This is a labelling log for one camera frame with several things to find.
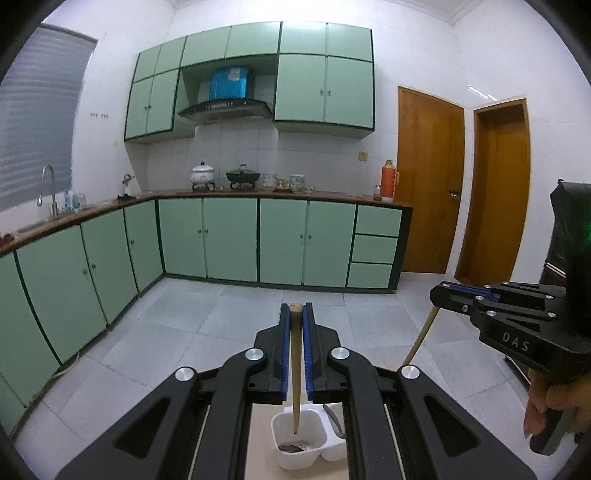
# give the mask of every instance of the wooden stick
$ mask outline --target wooden stick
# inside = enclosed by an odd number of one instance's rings
[[[290,305],[291,392],[294,403],[295,435],[297,435],[300,428],[302,313],[303,307],[301,303],[292,303]]]
[[[404,367],[404,365],[408,365],[411,361],[413,361],[413,357],[416,355],[418,348],[421,346],[423,340],[427,336],[429,329],[431,328],[431,325],[433,325],[433,322],[435,321],[435,317],[437,316],[438,312],[439,307],[433,307],[431,309],[431,312],[427,317],[427,321],[425,322],[425,325],[423,325],[421,333],[418,334],[417,339],[414,341],[413,347],[410,349],[407,357],[404,359],[404,363],[401,365],[402,367]]]

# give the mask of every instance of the white pot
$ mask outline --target white pot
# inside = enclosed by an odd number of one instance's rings
[[[205,162],[191,169],[191,183],[213,183],[214,180],[215,171],[213,167],[205,165]]]

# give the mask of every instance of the doorway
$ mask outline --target doorway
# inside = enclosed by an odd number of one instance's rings
[[[464,173],[464,109],[398,88],[395,197],[413,207],[402,270],[445,273],[460,209]]]
[[[525,99],[474,111],[470,211],[456,278],[482,287],[509,281],[530,192],[530,132]]]

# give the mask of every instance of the window blind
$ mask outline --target window blind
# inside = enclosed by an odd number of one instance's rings
[[[34,200],[50,163],[56,191],[72,186],[74,117],[96,42],[42,25],[0,83],[0,210]],[[44,195],[50,192],[46,177]]]

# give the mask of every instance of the floor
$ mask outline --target floor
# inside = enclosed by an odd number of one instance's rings
[[[316,322],[336,329],[344,346],[397,368],[431,309],[428,292],[441,280],[403,274],[396,294],[343,295],[163,279],[51,387],[16,438],[17,450],[40,480],[52,480],[177,367],[219,367],[252,346],[257,331],[277,323],[281,303],[311,301]],[[479,342],[467,316],[440,311],[413,363],[540,480],[553,478],[572,453],[571,437],[552,457],[530,451],[522,433],[527,392],[503,356]]]

